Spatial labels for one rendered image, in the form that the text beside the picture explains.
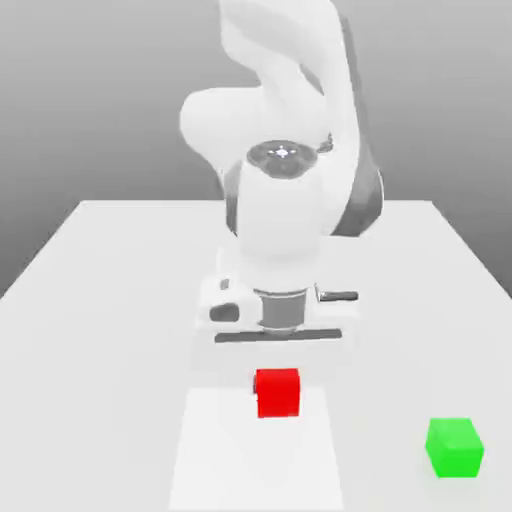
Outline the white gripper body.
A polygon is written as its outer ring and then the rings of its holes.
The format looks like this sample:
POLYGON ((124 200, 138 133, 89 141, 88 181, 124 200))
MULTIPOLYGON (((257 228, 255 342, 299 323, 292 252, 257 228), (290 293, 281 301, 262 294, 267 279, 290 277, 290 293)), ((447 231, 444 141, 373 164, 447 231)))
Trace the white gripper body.
POLYGON ((356 306, 320 306, 316 318, 293 332, 201 328, 193 338, 193 365, 199 369, 325 369, 354 347, 359 320, 356 306))

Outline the small red cube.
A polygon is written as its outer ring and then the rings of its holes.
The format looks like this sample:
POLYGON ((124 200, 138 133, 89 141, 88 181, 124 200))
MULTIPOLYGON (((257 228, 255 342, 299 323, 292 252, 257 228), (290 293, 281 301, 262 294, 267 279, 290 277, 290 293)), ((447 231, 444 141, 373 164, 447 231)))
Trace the small red cube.
POLYGON ((301 381, 297 368, 257 369, 253 393, 259 418, 297 417, 300 411, 301 381))

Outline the small green cube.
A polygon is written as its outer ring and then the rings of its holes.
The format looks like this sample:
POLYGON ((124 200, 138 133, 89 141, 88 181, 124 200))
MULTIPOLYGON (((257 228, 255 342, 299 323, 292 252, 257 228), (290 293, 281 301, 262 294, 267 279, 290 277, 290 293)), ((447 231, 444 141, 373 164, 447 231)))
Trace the small green cube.
POLYGON ((425 450, 438 478, 476 478, 485 452, 469 417, 431 418, 425 450))

